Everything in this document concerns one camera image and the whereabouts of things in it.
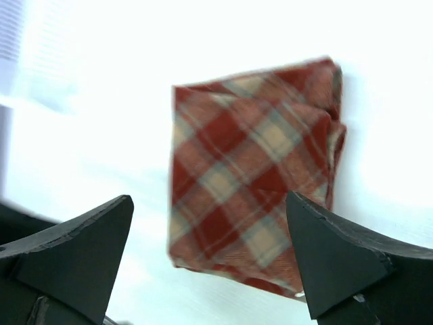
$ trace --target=white table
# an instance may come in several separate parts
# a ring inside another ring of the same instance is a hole
[[[114,85],[76,103],[86,118],[12,104],[6,198],[63,221],[119,194],[133,197],[111,318],[140,325],[314,324],[305,304],[171,267],[170,86],[329,54],[343,67],[348,125],[335,212],[433,248],[430,11],[418,1],[315,7],[242,0],[201,4],[199,12],[196,2],[161,1],[144,11],[142,28],[130,35],[134,45],[123,44],[134,60],[102,58]]]

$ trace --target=plaid cloth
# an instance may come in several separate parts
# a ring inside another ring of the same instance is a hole
[[[295,299],[286,219],[296,191],[328,209],[346,127],[326,58],[175,87],[169,255],[175,267]]]

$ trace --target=black plastic part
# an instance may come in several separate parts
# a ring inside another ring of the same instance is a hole
[[[0,324],[115,324],[104,318],[132,215],[130,196],[60,224],[0,206]]]
[[[297,193],[287,218],[319,325],[433,324],[433,250],[343,219]]]

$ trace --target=red plaid fabric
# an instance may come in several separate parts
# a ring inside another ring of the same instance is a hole
[[[297,191],[331,209],[346,127],[330,59],[175,87],[169,255],[176,267],[294,298]]]

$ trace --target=tartan pattern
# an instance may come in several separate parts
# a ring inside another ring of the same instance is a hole
[[[341,93],[329,58],[174,88],[175,267],[296,299],[286,194],[332,208],[346,135]]]

